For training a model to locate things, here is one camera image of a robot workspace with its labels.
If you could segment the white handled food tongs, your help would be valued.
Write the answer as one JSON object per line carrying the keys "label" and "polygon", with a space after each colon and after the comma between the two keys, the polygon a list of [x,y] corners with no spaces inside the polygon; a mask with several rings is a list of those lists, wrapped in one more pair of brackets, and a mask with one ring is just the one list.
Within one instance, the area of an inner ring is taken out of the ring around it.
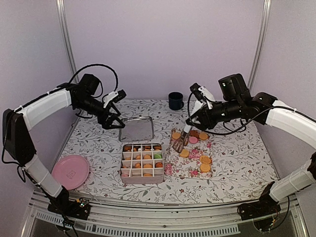
{"label": "white handled food tongs", "polygon": [[199,109],[202,108],[202,106],[204,105],[203,102],[199,101],[199,100],[196,100],[195,101],[195,104],[194,104],[194,107],[192,109],[191,112],[189,112],[189,124],[186,124],[185,127],[183,128],[182,132],[181,132],[181,135],[180,135],[180,138],[178,138],[174,143],[173,143],[173,149],[174,151],[176,151],[177,153],[181,153],[183,148],[188,144],[188,141],[189,141],[189,134],[190,134],[190,131],[192,130],[192,125],[191,123],[192,122],[195,122],[195,118],[191,118],[191,116],[197,112]]}

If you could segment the metal tin lid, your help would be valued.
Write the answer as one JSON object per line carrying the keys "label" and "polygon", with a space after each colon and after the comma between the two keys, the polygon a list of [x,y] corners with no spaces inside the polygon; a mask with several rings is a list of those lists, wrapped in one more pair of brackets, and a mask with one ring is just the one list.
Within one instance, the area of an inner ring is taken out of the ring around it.
{"label": "metal tin lid", "polygon": [[119,131],[121,142],[138,142],[154,138],[154,125],[151,117],[123,118],[124,128]]}

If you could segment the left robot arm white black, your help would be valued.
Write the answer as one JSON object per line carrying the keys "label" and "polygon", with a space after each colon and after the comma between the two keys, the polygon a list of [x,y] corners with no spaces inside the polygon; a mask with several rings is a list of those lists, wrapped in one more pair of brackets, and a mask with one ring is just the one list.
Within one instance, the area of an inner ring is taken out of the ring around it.
{"label": "left robot arm white black", "polygon": [[67,107],[96,116],[103,129],[124,128],[115,103],[126,97],[125,91],[114,90],[99,101],[94,97],[99,83],[94,75],[85,74],[78,84],[64,83],[24,107],[3,112],[4,150],[13,157],[13,163],[25,170],[35,185],[42,188],[47,196],[55,198],[54,206],[62,214],[70,214],[73,203],[63,196],[67,190],[53,178],[38,158],[29,132],[42,120]]}

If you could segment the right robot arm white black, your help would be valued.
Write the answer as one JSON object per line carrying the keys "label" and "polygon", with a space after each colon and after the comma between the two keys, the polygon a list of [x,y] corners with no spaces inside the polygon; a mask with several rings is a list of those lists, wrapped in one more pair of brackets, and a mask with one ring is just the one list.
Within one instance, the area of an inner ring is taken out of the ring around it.
{"label": "right robot arm white black", "polygon": [[[194,83],[191,94],[197,99],[195,107],[186,120],[182,137],[187,138],[192,127],[211,133],[220,122],[244,119],[283,130],[292,136],[316,146],[316,121],[302,112],[289,107],[276,97],[264,92],[251,96],[241,74],[219,80],[223,101],[216,101],[204,87]],[[303,190],[316,182],[316,156],[286,177],[268,184],[255,205],[259,215],[266,215],[286,196]]]}

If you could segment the brown flower cookie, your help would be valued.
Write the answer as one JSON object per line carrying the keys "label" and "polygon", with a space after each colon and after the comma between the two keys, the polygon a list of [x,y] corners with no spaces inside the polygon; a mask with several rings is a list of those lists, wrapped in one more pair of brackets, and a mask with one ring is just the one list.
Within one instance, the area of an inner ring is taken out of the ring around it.
{"label": "brown flower cookie", "polygon": [[190,136],[199,138],[199,132],[197,130],[191,130]]}

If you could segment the dark blue mug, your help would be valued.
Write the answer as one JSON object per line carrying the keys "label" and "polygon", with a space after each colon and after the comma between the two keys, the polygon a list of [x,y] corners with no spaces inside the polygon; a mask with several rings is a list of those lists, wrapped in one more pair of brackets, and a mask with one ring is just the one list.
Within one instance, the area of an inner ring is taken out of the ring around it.
{"label": "dark blue mug", "polygon": [[180,92],[171,92],[168,95],[169,108],[178,111],[184,107],[183,94]]}

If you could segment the floral rectangular tray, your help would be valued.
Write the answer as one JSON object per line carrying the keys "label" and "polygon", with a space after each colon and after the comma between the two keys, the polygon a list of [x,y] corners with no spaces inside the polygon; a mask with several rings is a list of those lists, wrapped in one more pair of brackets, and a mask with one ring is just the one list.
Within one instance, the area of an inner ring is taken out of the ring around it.
{"label": "floral rectangular tray", "polygon": [[[171,139],[165,158],[165,175],[195,179],[210,179],[213,176],[212,142],[207,133],[202,131],[198,132],[198,143],[191,144],[188,142],[182,152],[177,153],[172,146],[180,137],[180,130],[175,128],[171,130]],[[201,173],[199,167],[202,163],[210,164],[211,171],[208,173]]]}

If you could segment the metal cookie tin with dividers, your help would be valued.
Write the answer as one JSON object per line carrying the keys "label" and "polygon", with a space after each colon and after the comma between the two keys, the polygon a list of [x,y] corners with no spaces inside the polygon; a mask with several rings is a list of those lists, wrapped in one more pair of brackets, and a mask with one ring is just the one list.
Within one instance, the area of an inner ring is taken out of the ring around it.
{"label": "metal cookie tin with dividers", "polygon": [[[162,159],[154,159],[161,154]],[[162,145],[159,143],[127,144],[122,148],[119,174],[124,184],[160,184],[164,181]]]}

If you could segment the round embossed biscuit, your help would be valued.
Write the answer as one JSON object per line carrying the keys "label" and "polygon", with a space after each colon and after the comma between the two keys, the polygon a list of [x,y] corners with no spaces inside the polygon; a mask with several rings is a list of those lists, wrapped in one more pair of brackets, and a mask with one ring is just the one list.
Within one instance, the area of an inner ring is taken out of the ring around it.
{"label": "round embossed biscuit", "polygon": [[211,171],[210,164],[202,163],[199,168],[200,168],[201,173],[208,173]]}

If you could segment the pink round plate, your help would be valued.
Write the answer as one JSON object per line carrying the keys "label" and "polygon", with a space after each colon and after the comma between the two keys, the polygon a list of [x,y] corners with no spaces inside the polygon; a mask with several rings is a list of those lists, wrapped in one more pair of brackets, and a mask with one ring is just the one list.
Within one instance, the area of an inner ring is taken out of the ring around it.
{"label": "pink round plate", "polygon": [[51,174],[66,190],[74,190],[87,180],[89,163],[82,156],[69,155],[55,164]]}

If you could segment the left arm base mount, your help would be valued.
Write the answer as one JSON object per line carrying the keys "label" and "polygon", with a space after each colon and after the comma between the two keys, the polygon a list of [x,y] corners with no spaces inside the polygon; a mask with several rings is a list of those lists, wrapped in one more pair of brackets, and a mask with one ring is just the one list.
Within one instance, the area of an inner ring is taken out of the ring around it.
{"label": "left arm base mount", "polygon": [[87,220],[91,206],[88,199],[78,198],[70,200],[66,198],[53,198],[47,208],[48,211],[67,217]]}

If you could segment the aluminium front rail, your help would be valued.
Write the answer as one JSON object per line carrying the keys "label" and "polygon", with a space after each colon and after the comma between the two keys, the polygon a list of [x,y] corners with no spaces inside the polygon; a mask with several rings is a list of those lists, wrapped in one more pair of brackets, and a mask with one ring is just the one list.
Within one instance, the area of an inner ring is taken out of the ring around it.
{"label": "aluminium front rail", "polygon": [[280,202],[280,212],[243,220],[237,202],[157,204],[71,193],[88,200],[86,220],[63,224],[48,211],[48,199],[34,192],[21,235],[24,237],[309,237],[295,196]]}

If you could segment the right aluminium corner post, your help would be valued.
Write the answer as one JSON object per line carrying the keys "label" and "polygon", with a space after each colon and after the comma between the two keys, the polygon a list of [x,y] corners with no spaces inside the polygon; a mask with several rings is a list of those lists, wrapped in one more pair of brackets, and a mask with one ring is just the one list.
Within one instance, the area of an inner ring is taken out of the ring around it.
{"label": "right aluminium corner post", "polygon": [[252,92],[252,89],[255,84],[257,72],[260,65],[260,59],[264,47],[264,42],[267,34],[268,24],[269,24],[269,17],[271,12],[271,0],[264,0],[263,1],[263,8],[262,8],[262,14],[261,14],[261,21],[260,21],[260,27],[259,27],[259,35],[257,39],[255,54],[250,70],[250,75],[247,83],[247,87],[250,92]]}

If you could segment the aluminium corner post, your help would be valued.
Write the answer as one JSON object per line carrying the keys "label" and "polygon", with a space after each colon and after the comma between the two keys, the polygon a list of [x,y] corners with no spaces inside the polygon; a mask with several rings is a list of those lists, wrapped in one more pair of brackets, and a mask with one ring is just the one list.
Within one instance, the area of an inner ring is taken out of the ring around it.
{"label": "aluminium corner post", "polygon": [[65,1],[56,0],[56,6],[57,6],[57,14],[58,14],[60,29],[62,33],[63,42],[64,42],[64,47],[66,50],[66,55],[68,58],[70,70],[73,76],[77,71],[77,67],[76,67],[75,57],[73,54],[73,49],[72,49],[72,44],[71,44],[70,33],[68,29],[68,24],[67,24]]}
{"label": "aluminium corner post", "polygon": [[264,47],[264,42],[267,34],[268,24],[269,24],[269,17],[271,12],[271,0],[264,0],[263,1],[263,8],[262,8],[262,14],[261,14],[261,21],[260,21],[260,27],[259,27],[259,35],[257,39],[255,54],[250,70],[250,75],[247,83],[247,87],[250,92],[252,92],[252,89],[255,84],[257,72],[260,65],[260,59]]}

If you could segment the left aluminium corner post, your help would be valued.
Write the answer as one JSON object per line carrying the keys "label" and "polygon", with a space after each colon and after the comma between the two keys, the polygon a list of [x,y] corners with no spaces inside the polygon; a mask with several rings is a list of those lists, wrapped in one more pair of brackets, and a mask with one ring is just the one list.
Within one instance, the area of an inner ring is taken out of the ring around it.
{"label": "left aluminium corner post", "polygon": [[73,54],[73,49],[72,49],[72,44],[71,44],[70,33],[68,29],[68,24],[67,24],[65,1],[56,0],[56,6],[57,6],[57,14],[58,14],[60,29],[62,33],[63,42],[64,42],[64,47],[66,50],[66,55],[68,58],[70,70],[73,76],[77,71],[77,67],[76,67],[75,57]]}

